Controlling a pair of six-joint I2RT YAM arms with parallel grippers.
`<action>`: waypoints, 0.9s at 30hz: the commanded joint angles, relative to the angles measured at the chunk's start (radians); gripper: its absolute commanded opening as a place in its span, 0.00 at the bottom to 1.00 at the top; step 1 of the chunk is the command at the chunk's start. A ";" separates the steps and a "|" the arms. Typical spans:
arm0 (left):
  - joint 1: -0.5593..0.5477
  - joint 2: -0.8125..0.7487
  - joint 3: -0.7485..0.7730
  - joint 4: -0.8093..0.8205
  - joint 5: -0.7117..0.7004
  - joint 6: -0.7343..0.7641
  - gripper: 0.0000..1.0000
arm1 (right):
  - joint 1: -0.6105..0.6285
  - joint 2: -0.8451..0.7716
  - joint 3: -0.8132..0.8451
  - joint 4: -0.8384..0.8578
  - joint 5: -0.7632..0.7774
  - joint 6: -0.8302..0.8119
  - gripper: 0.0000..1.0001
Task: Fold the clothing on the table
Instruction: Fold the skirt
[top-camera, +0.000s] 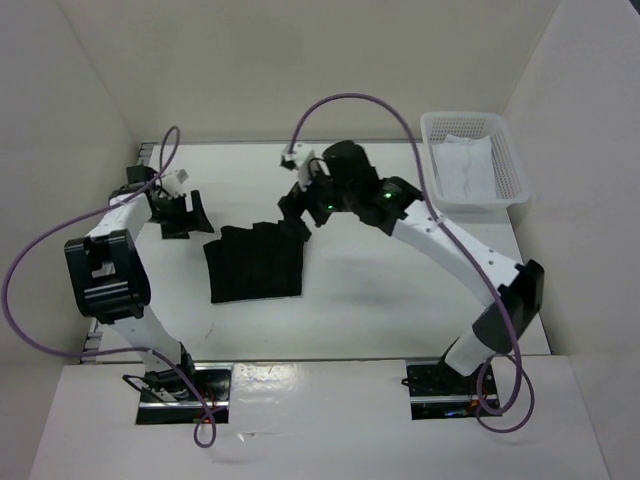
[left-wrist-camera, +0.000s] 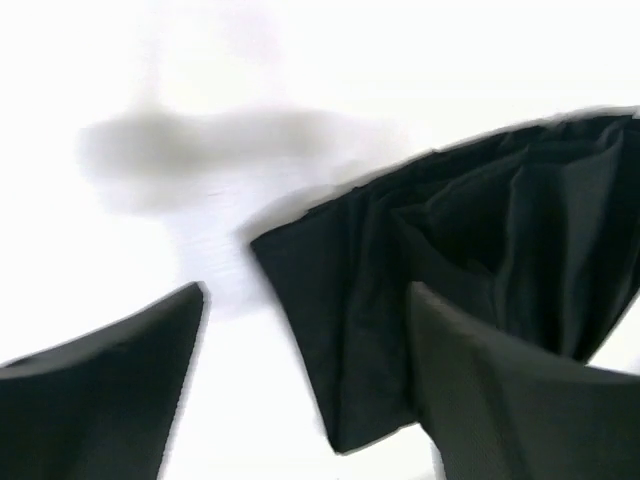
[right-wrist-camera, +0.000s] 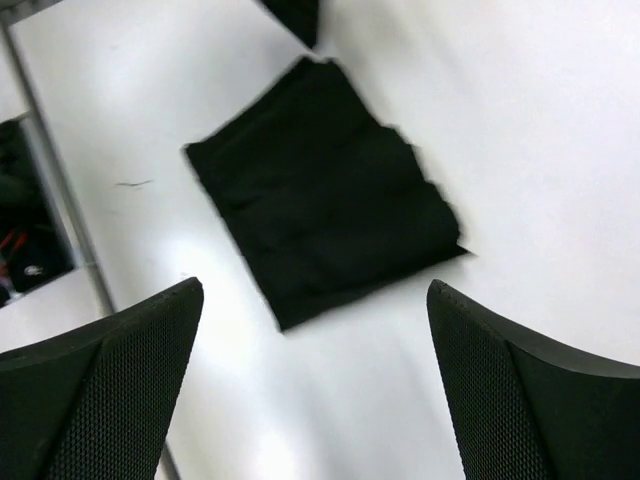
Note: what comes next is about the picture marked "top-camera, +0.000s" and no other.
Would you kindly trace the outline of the black pleated skirt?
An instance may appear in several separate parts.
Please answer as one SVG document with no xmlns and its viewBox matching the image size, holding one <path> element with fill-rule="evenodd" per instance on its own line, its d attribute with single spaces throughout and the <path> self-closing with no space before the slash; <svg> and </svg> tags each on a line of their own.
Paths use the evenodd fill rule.
<svg viewBox="0 0 640 480">
<path fill-rule="evenodd" d="M 301 295 L 307 240 L 282 221 L 222 227 L 220 238 L 203 246 L 211 302 Z"/>
</svg>

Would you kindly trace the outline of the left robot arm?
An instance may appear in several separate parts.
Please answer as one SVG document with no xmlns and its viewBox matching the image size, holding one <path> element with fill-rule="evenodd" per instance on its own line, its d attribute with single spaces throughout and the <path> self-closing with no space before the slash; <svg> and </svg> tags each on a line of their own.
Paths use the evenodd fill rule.
<svg viewBox="0 0 640 480">
<path fill-rule="evenodd" d="M 135 240 L 145 224 L 160 226 L 163 239 L 187 239 L 193 231 L 212 233 L 200 192 L 183 192 L 188 175 L 179 169 L 163 175 L 146 190 L 135 191 L 157 174 L 136 165 L 127 169 L 128 184 L 114 191 L 97 225 L 64 247 L 80 313 L 111 327 L 143 360 L 143 382 L 156 395 L 184 400 L 198 390 L 199 375 L 183 344 L 162 326 L 150 307 L 151 284 Z"/>
</svg>

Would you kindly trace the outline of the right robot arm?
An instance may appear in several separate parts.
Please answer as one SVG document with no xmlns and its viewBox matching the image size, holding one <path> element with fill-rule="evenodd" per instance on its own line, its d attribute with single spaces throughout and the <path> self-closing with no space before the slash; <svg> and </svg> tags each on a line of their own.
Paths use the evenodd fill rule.
<svg viewBox="0 0 640 480">
<path fill-rule="evenodd" d="M 471 329 L 458 337 L 439 361 L 438 381 L 450 393 L 468 386 L 494 354 L 507 354 L 542 305 L 544 269 L 534 260 L 521 264 L 491 249 L 441 212 L 430 212 L 421 191 L 404 179 L 381 178 L 365 150 L 351 140 L 317 156 L 298 143 L 285 149 L 281 166 L 297 180 L 278 206 L 286 226 L 304 238 L 337 212 L 350 212 L 371 227 L 414 247 L 465 285 L 483 305 Z"/>
</svg>

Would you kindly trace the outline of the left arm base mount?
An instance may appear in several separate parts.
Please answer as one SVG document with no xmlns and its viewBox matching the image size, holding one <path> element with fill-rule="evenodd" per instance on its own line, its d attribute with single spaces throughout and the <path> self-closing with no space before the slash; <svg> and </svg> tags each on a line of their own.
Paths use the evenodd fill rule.
<svg viewBox="0 0 640 480">
<path fill-rule="evenodd" d="M 213 411 L 217 424 L 229 421 L 229 400 L 233 366 L 230 363 L 197 363 L 193 384 Z M 203 404 L 183 383 L 176 393 L 153 390 L 151 382 L 142 376 L 124 374 L 121 379 L 139 394 L 137 425 L 210 424 Z"/>
</svg>

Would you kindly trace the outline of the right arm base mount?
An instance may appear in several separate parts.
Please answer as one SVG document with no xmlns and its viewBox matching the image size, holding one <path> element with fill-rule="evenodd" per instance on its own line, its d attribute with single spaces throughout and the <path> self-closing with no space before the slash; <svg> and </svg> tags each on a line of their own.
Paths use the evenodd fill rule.
<svg viewBox="0 0 640 480">
<path fill-rule="evenodd" d="M 468 377 L 449 371 L 438 362 L 408 362 L 401 384 L 407 388 L 411 417 L 417 420 L 472 418 L 482 397 L 491 408 L 500 400 L 492 368 L 482 377 L 482 395 L 477 392 L 479 369 Z"/>
</svg>

